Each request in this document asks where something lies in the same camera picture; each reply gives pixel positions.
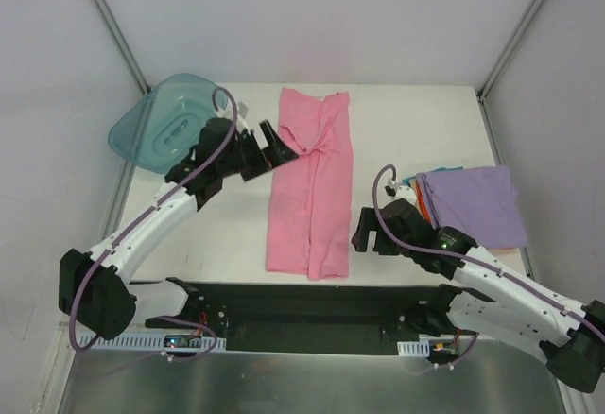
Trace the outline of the pink t shirt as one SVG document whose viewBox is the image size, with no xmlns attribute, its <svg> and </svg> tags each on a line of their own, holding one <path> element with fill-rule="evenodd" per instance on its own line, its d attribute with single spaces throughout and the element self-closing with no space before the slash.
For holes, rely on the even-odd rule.
<svg viewBox="0 0 605 414">
<path fill-rule="evenodd" d="M 273 173 L 268 271 L 313 281 L 349 275 L 354 177 L 349 105 L 348 93 L 281 91 L 278 133 L 298 157 Z"/>
</svg>

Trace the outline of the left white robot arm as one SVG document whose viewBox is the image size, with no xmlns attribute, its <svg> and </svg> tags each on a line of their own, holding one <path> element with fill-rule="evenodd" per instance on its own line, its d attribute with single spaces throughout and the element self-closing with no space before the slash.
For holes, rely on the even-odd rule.
<svg viewBox="0 0 605 414">
<path fill-rule="evenodd" d="M 103 339 L 113 339 L 134 322 L 163 324 L 169 319 L 188 328 L 199 319 L 198 291 L 168 277 L 133 284 L 151 252 L 238 175 L 250 181 L 297 159 L 268 121 L 260 124 L 267 144 L 252 131 L 236 130 L 226 118 L 212 118 L 199 141 L 169 169 L 164 182 L 138 216 L 85 252 L 67 251 L 60 259 L 58 306 L 70 319 Z"/>
</svg>

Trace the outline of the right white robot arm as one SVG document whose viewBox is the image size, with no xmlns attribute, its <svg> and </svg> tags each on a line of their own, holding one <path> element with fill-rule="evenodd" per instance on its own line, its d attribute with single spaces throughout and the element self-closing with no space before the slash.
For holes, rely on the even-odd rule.
<svg viewBox="0 0 605 414">
<path fill-rule="evenodd" d="M 451 329 L 497 339 L 545 364 L 570 388 L 595 391 L 604 373 L 604 304 L 552 291 L 507 267 L 471 236 L 435 229 L 404 199 L 360 211 L 357 252 L 405 256 L 445 283 L 404 317 L 421 334 Z"/>
</svg>

